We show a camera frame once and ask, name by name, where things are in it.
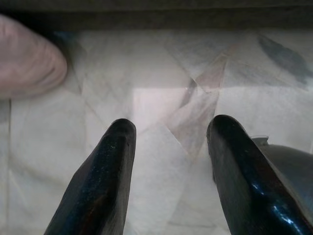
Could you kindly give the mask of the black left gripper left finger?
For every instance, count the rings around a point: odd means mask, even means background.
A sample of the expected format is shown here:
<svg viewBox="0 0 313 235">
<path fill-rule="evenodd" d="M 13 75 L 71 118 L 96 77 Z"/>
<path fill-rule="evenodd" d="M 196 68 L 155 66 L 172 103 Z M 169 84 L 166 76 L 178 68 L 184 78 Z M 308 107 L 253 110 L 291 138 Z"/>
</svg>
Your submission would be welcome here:
<svg viewBox="0 0 313 235">
<path fill-rule="evenodd" d="M 115 120 L 74 173 L 44 235 L 123 235 L 136 127 Z"/>
</svg>

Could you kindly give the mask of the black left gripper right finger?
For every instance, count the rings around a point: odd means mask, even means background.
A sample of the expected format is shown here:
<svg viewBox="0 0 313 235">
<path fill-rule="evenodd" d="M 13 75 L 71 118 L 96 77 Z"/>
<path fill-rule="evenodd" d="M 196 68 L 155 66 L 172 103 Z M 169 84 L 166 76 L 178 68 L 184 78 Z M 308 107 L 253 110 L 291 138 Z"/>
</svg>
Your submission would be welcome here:
<svg viewBox="0 0 313 235">
<path fill-rule="evenodd" d="M 214 117 L 206 137 L 231 235 L 313 235 L 313 217 L 236 119 Z"/>
</svg>

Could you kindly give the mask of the pink pillow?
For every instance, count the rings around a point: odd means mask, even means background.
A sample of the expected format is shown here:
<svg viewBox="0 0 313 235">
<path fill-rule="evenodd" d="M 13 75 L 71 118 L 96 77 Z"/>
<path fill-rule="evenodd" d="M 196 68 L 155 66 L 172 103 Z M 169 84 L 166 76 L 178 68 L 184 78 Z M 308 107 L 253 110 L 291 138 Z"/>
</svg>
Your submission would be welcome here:
<svg viewBox="0 0 313 235">
<path fill-rule="evenodd" d="M 66 74 L 67 61 L 52 42 L 0 14 L 0 99 L 42 94 Z"/>
</svg>

